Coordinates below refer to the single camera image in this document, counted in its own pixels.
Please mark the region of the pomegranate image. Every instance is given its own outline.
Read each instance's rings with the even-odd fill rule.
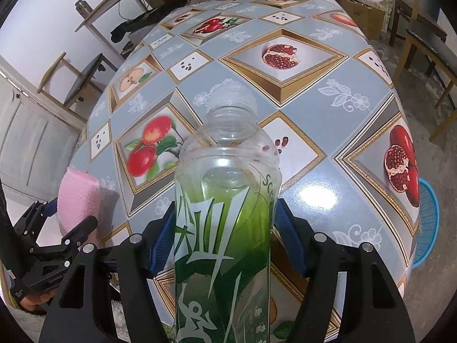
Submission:
[[[406,129],[401,125],[395,125],[392,130],[390,131],[390,144],[391,145],[398,145],[406,153],[408,160],[410,161],[409,166],[416,165],[416,157],[414,155],[414,145],[411,142],[410,135],[406,131]]]
[[[238,18],[213,18],[204,23],[194,30],[194,33],[213,33],[220,29],[232,27],[238,24]]]
[[[188,18],[190,16],[190,14],[183,14],[181,15],[180,17],[177,17],[175,19],[175,23],[179,23],[179,22],[182,22],[184,19]]]
[[[346,14],[340,14],[340,13],[335,13],[332,14],[332,18],[336,20],[337,22],[340,22],[344,25],[350,25],[351,27],[357,27],[357,25],[354,23],[354,21],[349,18]]]
[[[214,24],[214,25],[204,25],[203,27],[200,26],[198,29],[196,29],[194,31],[194,33],[213,33],[215,31],[218,31],[220,29],[223,29],[225,28],[226,26],[221,24],[221,23],[217,23],[217,24]]]
[[[143,129],[143,143],[147,146],[154,146],[168,134],[172,126],[168,116],[159,116],[150,121]]]
[[[132,86],[132,84],[134,84],[138,80],[140,80],[140,78],[144,72],[145,72],[145,70],[142,68],[136,68],[132,72],[130,72],[121,81],[121,84],[119,86],[119,91],[123,93],[124,91],[128,90],[128,88],[130,88],[130,86]]]
[[[408,163],[406,152],[398,145],[390,147],[384,155],[384,167],[387,171],[389,182],[398,193],[405,192],[410,186]]]
[[[410,200],[411,205],[415,208],[419,207],[419,174],[417,173],[417,166],[408,169],[410,176],[410,186],[406,190],[406,196]]]
[[[127,170],[132,176],[142,176],[152,168],[156,159],[157,151],[153,147],[134,149],[129,155]]]
[[[414,145],[407,130],[401,125],[395,125],[390,131],[390,144],[400,146],[408,158],[408,175],[410,184],[406,190],[406,196],[411,205],[419,207],[419,175],[417,172],[417,162]]]
[[[266,50],[262,59],[265,64],[275,69],[290,69],[300,63],[296,50],[296,47],[291,45],[275,44]]]

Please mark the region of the wooden chair frame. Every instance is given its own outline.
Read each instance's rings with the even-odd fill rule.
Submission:
[[[417,16],[419,14],[419,1],[420,0],[414,0],[411,19],[417,19]],[[411,35],[406,36],[403,51],[398,60],[398,66],[395,70],[392,81],[394,83],[398,82],[398,80],[400,79],[401,72],[408,60],[408,57],[410,56],[411,50],[416,49],[419,49],[421,52],[426,54],[431,59],[431,61],[434,62],[439,68],[441,68],[441,70],[451,79],[446,90],[444,90],[444,93],[441,95],[441,97],[435,104],[435,108],[438,108],[438,106],[444,101],[446,96],[449,95],[454,84],[457,84],[457,77],[443,64],[443,62],[434,53],[432,53],[428,48],[426,48],[422,43],[420,43]],[[456,118],[457,110],[455,110],[440,126],[438,126],[438,128],[430,135],[429,140],[432,142],[440,133],[442,133],[447,127],[449,127]]]
[[[54,101],[54,103],[58,104],[60,107],[62,107],[63,109],[65,109],[66,111],[68,111],[69,113],[71,113],[72,115],[74,115],[75,117],[77,117],[78,119],[86,122],[87,120],[85,120],[83,117],[81,117],[80,115],[78,115],[77,113],[75,113],[74,111],[72,111],[70,109],[70,107],[76,102],[76,100],[80,97],[80,96],[88,96],[88,97],[93,97],[92,93],[90,91],[88,91],[87,89],[87,86],[90,86],[92,87],[95,91],[97,91],[98,93],[100,93],[100,95],[103,93],[103,90],[100,89],[97,85],[95,85],[91,80],[88,81],[87,85],[84,86],[77,95],[75,95],[71,100],[70,102],[67,104],[67,105],[63,105],[62,103],[60,103],[58,100],[56,100],[56,98],[54,98],[52,95],[50,95],[46,90],[44,90],[44,87],[46,86],[46,84],[50,81],[51,77],[54,75],[55,71],[57,70],[58,66],[60,63],[63,63],[63,65],[65,65],[71,72],[73,72],[76,76],[79,76],[81,75],[81,72],[75,67],[73,66],[69,61],[67,61],[65,59],[65,55],[67,55],[66,52],[63,52],[58,58],[57,60],[51,65],[51,67],[46,71],[46,73],[44,74],[41,82],[40,82],[40,85],[38,86],[38,89],[37,89],[37,93],[42,93],[44,94],[46,97],[52,99]],[[114,64],[112,64],[105,56],[102,56],[102,61],[104,61],[114,72],[117,71],[117,67],[114,66]]]

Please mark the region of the white door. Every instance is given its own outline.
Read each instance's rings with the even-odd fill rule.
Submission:
[[[78,137],[76,129],[0,76],[0,177],[6,195],[57,197]]]

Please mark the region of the plastic bottle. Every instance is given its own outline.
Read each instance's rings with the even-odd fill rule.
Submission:
[[[212,89],[175,171],[177,342],[268,343],[279,154],[249,88]]]

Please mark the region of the white wall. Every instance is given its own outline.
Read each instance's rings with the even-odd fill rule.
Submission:
[[[111,61],[114,55],[107,50],[85,27],[75,33],[82,22],[75,9],[77,0],[19,0],[0,28],[0,55],[33,85],[38,86],[44,73],[66,52],[66,58],[82,70],[97,54],[103,52]],[[102,0],[86,0],[92,7]],[[122,16],[128,19],[137,17],[142,10],[134,0],[120,2]],[[117,5],[113,6],[94,26],[111,40],[110,32],[124,22],[118,15]],[[118,44],[113,44],[120,52],[128,42],[127,36]],[[96,80],[108,83],[113,71],[97,72]],[[60,101],[65,99],[75,75],[61,67],[47,89]]]

